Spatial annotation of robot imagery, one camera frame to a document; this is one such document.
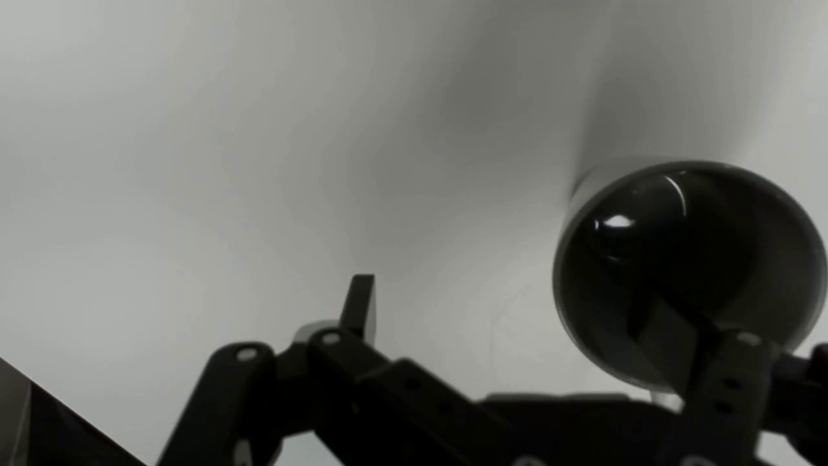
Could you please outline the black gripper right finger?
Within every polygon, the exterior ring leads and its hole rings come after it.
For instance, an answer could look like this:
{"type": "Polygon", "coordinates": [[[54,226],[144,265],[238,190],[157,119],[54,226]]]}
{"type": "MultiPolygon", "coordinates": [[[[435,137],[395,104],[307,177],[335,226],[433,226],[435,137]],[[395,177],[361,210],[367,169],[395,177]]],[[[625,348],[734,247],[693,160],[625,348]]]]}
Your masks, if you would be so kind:
{"type": "Polygon", "coordinates": [[[659,466],[772,466],[758,458],[765,432],[781,436],[810,466],[828,466],[827,341],[797,358],[666,289],[634,308],[629,337],[684,402],[659,466]]]}

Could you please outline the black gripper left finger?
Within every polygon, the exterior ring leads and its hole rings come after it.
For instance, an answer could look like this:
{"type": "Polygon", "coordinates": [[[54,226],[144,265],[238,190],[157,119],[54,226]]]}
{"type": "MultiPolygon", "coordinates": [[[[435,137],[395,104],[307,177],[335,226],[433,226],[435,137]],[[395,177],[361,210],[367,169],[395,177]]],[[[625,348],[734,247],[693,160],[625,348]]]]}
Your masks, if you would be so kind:
{"type": "Polygon", "coordinates": [[[340,319],[303,326],[287,350],[220,348],[158,466],[277,466],[283,442],[303,432],[345,466],[554,466],[422,366],[384,358],[374,335],[375,276],[356,275],[340,319]]]}

